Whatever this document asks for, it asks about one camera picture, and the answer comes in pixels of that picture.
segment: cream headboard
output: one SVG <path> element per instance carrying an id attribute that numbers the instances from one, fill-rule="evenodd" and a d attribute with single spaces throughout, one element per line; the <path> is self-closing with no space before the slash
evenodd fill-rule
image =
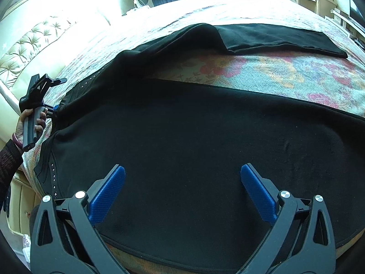
<path id="1" fill-rule="evenodd" d="M 3 84 L 12 88 L 28 63 L 74 23 L 68 19 L 50 16 L 35 25 L 0 59 L 0 80 Z"/>

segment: metal pivot screw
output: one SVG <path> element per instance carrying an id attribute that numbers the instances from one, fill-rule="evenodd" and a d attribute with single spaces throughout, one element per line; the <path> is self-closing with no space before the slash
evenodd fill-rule
<path id="1" fill-rule="evenodd" d="M 290 193 L 288 191 L 282 191 L 280 193 L 280 196 L 282 196 L 283 198 L 288 198 L 290 197 Z"/>
<path id="2" fill-rule="evenodd" d="M 316 195 L 314 197 L 318 202 L 323 202 L 323 197 L 321 195 Z"/>
<path id="3" fill-rule="evenodd" d="M 51 196 L 49 196 L 49 195 L 44 196 L 42 199 L 42 201 L 45 203 L 49 202 L 50 200 L 51 200 Z"/>
<path id="4" fill-rule="evenodd" d="M 77 199 L 82 199 L 83 197 L 85 197 L 86 193 L 84 191 L 78 191 L 76 194 L 75 194 L 75 197 Z"/>

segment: bracelet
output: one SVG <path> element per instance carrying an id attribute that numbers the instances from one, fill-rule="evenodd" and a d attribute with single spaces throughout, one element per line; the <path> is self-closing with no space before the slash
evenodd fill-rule
<path id="1" fill-rule="evenodd" d="M 18 140 L 18 138 L 15 136 L 15 133 L 13 133 L 13 141 L 17 147 L 19 147 L 21 150 L 23 149 L 23 144 Z"/>

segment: tufted headboard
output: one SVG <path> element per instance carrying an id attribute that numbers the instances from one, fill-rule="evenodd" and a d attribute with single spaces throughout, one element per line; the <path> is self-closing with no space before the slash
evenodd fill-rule
<path id="1" fill-rule="evenodd" d="M 78 21 L 64 14 L 48 16 L 37 23 L 19 40 L 12 41 L 12 46 L 0 58 L 0 139 L 3 141 L 14 131 L 20 115 L 19 99 L 27 93 L 30 78 L 45 73 L 57 78 L 95 36 L 110 27 L 99 13 L 88 13 Z"/>
<path id="2" fill-rule="evenodd" d="M 40 51 L 60 38 L 75 22 L 50 16 L 35 25 L 0 59 L 0 80 L 11 89 L 25 67 Z"/>

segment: floral bedspread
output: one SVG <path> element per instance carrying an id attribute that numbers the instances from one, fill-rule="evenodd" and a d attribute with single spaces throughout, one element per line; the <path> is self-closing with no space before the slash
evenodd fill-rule
<path id="1" fill-rule="evenodd" d="M 127 15 L 98 34 L 65 67 L 66 84 L 51 88 L 47 104 L 58 104 L 66 92 L 120 51 L 132 49 L 194 23 L 212 25 L 265 23 L 324 32 L 348 59 L 291 51 L 244 56 L 197 50 L 169 60 L 150 77 L 270 93 L 313 101 L 365 116 L 365 53 L 336 26 L 289 0 L 179 0 Z M 39 195 L 33 168 L 41 143 L 51 132 L 47 121 L 36 147 L 24 154 L 24 171 Z"/>

